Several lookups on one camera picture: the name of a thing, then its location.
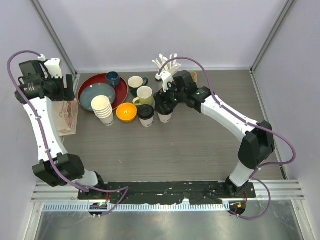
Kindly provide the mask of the white paper cup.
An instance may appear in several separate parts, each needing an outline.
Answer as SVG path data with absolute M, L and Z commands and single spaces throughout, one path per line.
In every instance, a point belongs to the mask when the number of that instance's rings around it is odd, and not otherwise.
M 169 113 L 158 113 L 158 117 L 161 123 L 168 123 L 171 118 L 172 118 L 172 114 L 173 112 L 169 112 Z
M 142 124 L 143 127 L 150 127 L 152 124 L 153 124 L 153 121 L 154 121 L 154 117 L 151 117 L 149 119 L 142 119 L 142 118 L 139 118 L 140 120 L 140 123 Z

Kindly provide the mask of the cardboard cup carrier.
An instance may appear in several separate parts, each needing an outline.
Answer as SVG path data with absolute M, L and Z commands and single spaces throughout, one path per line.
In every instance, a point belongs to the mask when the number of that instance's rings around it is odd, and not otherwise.
M 195 71 L 189 71 L 189 73 L 190 73 L 193 81 L 194 81 L 195 83 L 198 83 L 198 74 L 197 74 L 197 72 L 195 72 Z

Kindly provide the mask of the brown paper bag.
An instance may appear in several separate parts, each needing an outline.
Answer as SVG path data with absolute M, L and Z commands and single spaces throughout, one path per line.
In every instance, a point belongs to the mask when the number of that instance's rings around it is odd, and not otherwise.
M 73 101 L 54 101 L 53 117 L 60 137 L 75 135 L 77 131 L 79 103 Z

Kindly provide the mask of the stack of white paper cups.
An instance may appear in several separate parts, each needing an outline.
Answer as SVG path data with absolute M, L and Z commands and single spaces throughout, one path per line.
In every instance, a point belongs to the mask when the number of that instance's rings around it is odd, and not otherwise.
M 107 127 L 113 125 L 113 108 L 107 96 L 98 95 L 91 101 L 95 116 Z

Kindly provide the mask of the black cup lid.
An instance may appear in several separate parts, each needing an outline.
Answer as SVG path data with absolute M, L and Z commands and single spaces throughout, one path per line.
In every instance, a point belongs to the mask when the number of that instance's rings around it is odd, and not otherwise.
M 149 104 L 143 104 L 139 106 L 137 109 L 137 116 L 139 119 L 142 119 L 142 120 L 149 120 L 154 116 L 154 114 L 155 114 L 155 110 Z

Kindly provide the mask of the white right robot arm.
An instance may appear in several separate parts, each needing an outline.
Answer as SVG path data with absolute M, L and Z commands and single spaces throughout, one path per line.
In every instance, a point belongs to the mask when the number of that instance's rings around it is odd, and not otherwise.
M 240 114 L 211 93 L 209 88 L 198 87 L 186 70 L 175 75 L 163 71 L 156 74 L 155 80 L 162 84 L 154 94 L 155 110 L 160 115 L 169 115 L 178 104 L 186 104 L 217 121 L 241 142 L 238 164 L 227 177 L 224 190 L 215 192 L 217 195 L 238 197 L 257 167 L 275 150 L 271 124 L 265 120 L 258 123 Z

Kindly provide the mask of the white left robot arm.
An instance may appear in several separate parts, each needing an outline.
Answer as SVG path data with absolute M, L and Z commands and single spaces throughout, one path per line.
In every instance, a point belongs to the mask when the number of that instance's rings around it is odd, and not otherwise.
M 54 120 L 54 102 L 74 100 L 73 77 L 63 76 L 60 59 L 29 60 L 19 64 L 22 76 L 13 83 L 15 97 L 23 105 L 33 128 L 38 164 L 34 175 L 51 187 L 71 184 L 100 200 L 107 192 L 101 176 L 85 169 L 81 158 L 68 153 Z

